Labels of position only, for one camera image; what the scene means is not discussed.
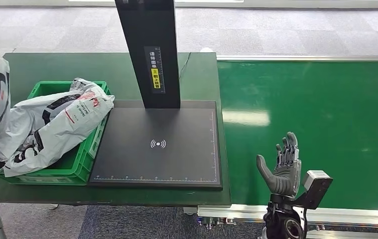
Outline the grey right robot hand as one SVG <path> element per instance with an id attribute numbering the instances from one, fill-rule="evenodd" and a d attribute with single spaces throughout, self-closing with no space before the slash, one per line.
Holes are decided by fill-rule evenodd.
<path id="1" fill-rule="evenodd" d="M 272 194 L 294 199 L 300 185 L 302 163 L 299 159 L 298 140 L 294 133 L 288 132 L 282 142 L 283 147 L 276 145 L 276 165 L 273 171 L 267 167 L 262 155 L 256 156 L 256 166 Z"/>

